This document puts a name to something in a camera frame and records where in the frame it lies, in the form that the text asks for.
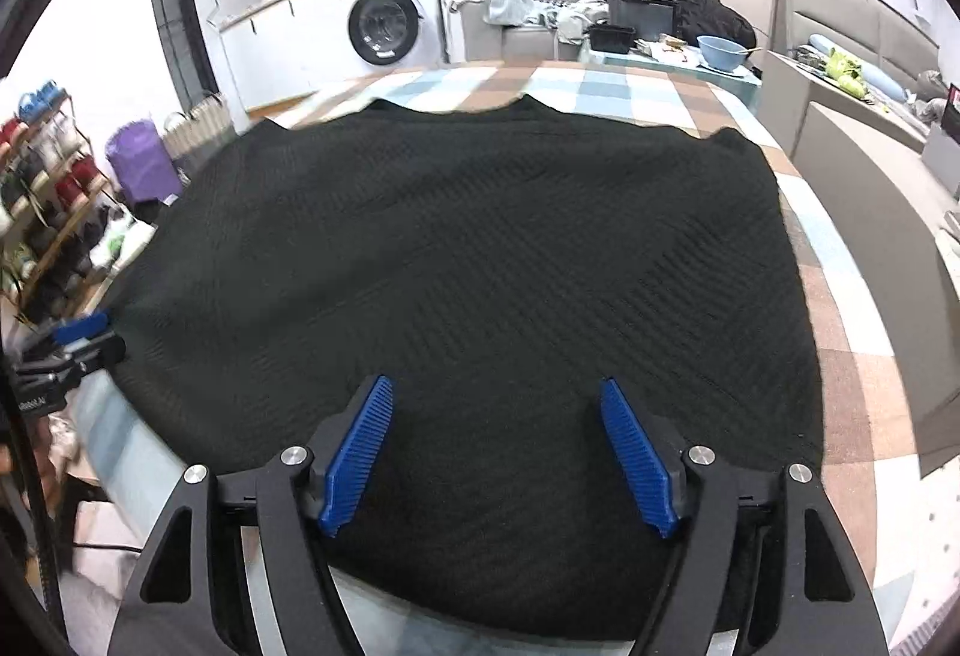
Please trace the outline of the black knit sweater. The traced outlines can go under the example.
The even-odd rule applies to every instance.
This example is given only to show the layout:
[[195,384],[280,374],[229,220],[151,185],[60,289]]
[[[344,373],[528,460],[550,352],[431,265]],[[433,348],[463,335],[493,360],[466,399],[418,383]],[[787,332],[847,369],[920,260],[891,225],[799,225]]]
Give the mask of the black knit sweater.
[[731,463],[822,461],[778,183],[732,128],[697,139],[527,97],[264,121],[205,165],[106,307],[117,386],[215,472],[391,378],[332,564],[485,627],[612,642],[651,609],[669,550],[605,436],[605,378]]

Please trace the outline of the light blue clothes pile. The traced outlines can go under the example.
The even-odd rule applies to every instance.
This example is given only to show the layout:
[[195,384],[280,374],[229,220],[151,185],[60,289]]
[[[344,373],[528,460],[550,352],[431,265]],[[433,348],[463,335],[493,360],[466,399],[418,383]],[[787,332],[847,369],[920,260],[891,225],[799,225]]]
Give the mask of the light blue clothes pile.
[[589,27],[608,19],[604,0],[452,0],[449,11],[462,12],[467,4],[480,7],[480,17],[487,25],[547,29],[566,45],[579,45]]

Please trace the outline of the shoe rack with shoes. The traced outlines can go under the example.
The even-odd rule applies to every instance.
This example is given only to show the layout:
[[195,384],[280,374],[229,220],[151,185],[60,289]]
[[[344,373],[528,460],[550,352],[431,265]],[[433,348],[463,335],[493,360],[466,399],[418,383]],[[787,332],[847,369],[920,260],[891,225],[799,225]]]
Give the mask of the shoe rack with shoes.
[[39,326],[80,311],[109,271],[122,209],[73,98],[49,80],[2,123],[2,308]]

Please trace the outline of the purple bag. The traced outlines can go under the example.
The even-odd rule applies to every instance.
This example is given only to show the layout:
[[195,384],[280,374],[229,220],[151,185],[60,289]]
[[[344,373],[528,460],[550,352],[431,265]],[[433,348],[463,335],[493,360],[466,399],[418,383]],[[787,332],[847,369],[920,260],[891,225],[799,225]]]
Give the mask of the purple bag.
[[104,147],[122,193],[133,204],[166,201],[182,193],[178,170],[151,119],[117,129]]

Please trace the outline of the checkered blue brown bedspread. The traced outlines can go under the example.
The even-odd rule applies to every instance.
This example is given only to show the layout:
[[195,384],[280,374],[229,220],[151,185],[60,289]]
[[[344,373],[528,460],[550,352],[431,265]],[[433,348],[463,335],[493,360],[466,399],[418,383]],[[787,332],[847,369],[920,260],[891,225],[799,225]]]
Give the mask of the checkered blue brown bedspread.
[[[878,429],[869,424],[887,401],[897,409],[905,404],[900,370],[874,297],[827,209],[745,103],[713,82],[667,77],[659,71],[599,71],[560,61],[539,66],[532,61],[480,61],[343,82],[330,94],[314,94],[270,116],[286,128],[302,128],[359,110],[375,98],[418,112],[467,112],[505,105],[523,95],[560,112],[612,115],[631,124],[662,121],[697,137],[729,124],[763,149],[778,182],[822,365],[827,420],[823,484],[869,585],[878,591],[878,556],[887,549],[878,547],[882,529],[877,526],[877,492],[893,484],[877,482]],[[83,386],[71,402],[70,415],[89,467],[127,526],[145,536],[187,464],[140,419],[107,375],[94,375],[93,385]]]

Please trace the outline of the grey laundry basket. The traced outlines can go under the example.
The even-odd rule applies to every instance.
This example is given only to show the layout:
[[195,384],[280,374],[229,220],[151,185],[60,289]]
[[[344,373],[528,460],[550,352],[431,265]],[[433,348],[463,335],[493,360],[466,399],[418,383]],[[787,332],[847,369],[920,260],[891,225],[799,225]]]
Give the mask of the grey laundry basket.
[[200,170],[235,137],[235,125],[220,94],[207,95],[189,112],[174,113],[164,123],[161,133],[164,149],[174,167],[187,175]]

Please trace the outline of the dark door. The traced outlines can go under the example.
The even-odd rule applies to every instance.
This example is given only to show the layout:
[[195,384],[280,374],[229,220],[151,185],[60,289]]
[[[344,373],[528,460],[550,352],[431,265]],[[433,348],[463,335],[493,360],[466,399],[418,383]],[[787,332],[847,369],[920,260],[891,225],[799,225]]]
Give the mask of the dark door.
[[167,70],[182,113],[220,91],[206,51],[195,0],[149,0]]

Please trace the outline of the small table with teal cloth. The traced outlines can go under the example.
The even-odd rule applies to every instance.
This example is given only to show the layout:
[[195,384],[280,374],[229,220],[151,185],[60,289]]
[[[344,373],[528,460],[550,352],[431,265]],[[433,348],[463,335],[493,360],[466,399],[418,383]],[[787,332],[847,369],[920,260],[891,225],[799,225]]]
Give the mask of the small table with teal cloth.
[[651,55],[643,51],[633,50],[630,53],[609,53],[608,51],[594,50],[589,41],[585,41],[579,50],[579,61],[590,66],[613,66],[613,68],[636,68],[659,73],[677,74],[677,76],[694,77],[706,80],[709,84],[731,92],[748,108],[752,108],[758,100],[761,79],[755,76],[750,69],[739,66],[734,71],[718,71],[711,68],[701,56],[701,51],[693,46],[685,46],[681,50],[656,43],[652,46]]

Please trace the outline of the blue plastic bowl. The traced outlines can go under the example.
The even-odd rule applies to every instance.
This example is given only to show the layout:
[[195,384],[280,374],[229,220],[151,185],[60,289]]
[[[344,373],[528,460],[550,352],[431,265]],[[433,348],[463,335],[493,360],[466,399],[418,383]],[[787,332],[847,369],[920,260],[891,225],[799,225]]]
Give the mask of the blue plastic bowl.
[[736,41],[729,38],[715,37],[715,35],[700,35],[697,38],[698,50],[703,61],[709,68],[721,73],[733,73],[742,66],[750,55],[747,48],[743,48]]

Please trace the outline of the black plastic tray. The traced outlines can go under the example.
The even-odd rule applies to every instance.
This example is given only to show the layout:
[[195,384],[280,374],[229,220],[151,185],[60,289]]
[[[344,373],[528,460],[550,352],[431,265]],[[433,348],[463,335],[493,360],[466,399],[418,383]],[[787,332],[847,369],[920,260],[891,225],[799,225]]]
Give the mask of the black plastic tray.
[[586,38],[592,51],[628,55],[635,46],[636,30],[610,23],[593,23],[587,27]]

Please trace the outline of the yellow green toy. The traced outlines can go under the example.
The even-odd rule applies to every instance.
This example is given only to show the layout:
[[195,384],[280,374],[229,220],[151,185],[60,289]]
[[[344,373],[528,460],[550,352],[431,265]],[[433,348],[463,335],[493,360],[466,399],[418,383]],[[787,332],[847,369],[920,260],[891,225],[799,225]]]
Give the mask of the yellow green toy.
[[856,100],[864,100],[869,95],[869,85],[862,75],[861,62],[850,55],[846,55],[843,50],[833,48],[825,64],[825,74],[831,79],[838,89],[854,97]]

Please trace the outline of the white washing machine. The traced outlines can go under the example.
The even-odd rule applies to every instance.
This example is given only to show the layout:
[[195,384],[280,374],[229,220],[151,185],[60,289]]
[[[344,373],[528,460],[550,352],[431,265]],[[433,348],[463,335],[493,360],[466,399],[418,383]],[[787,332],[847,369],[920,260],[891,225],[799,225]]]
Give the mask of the white washing machine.
[[350,76],[446,59],[441,0],[337,0],[331,58]]

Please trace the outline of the black monitor screen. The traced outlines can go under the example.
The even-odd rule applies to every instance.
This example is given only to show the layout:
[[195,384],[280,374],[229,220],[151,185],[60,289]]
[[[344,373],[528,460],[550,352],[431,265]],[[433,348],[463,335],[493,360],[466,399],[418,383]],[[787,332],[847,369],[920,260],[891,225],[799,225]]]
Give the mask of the black monitor screen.
[[674,33],[674,0],[607,0],[608,22],[635,30],[641,40],[658,41]]

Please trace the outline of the grey sofa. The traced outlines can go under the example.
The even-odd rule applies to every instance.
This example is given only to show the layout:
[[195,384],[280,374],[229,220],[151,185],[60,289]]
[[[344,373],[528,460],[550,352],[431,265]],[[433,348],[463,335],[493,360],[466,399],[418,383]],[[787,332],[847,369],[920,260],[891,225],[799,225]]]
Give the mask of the grey sofa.
[[757,116],[783,151],[816,103],[919,154],[946,97],[939,45],[882,1],[773,0]]

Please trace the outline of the black jacket pile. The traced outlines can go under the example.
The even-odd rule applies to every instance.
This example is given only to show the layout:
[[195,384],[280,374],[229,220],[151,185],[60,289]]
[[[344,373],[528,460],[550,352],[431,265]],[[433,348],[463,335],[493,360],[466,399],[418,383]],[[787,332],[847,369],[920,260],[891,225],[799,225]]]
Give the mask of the black jacket pile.
[[747,50],[757,48],[754,26],[721,0],[672,1],[675,2],[674,37],[695,45],[700,35],[715,35],[735,41]]

